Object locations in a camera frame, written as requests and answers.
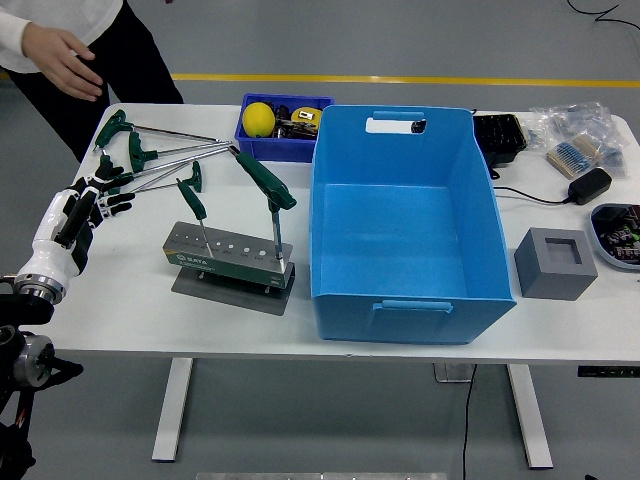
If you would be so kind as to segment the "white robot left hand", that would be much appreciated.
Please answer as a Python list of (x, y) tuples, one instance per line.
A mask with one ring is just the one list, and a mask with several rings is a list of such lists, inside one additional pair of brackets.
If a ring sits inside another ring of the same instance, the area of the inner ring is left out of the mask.
[(19, 270), (14, 291), (59, 303), (70, 281), (86, 268), (94, 230), (132, 207), (133, 193), (109, 192), (132, 178), (103, 158), (95, 173), (56, 193), (32, 242), (33, 254)]

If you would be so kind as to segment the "person's right hand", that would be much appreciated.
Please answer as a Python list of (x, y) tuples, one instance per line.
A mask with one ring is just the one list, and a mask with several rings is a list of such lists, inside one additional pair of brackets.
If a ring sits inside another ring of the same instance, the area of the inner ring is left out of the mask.
[(96, 102), (102, 95), (102, 78), (88, 65), (96, 55), (67, 30), (28, 23), (21, 40), (22, 53), (61, 92)]

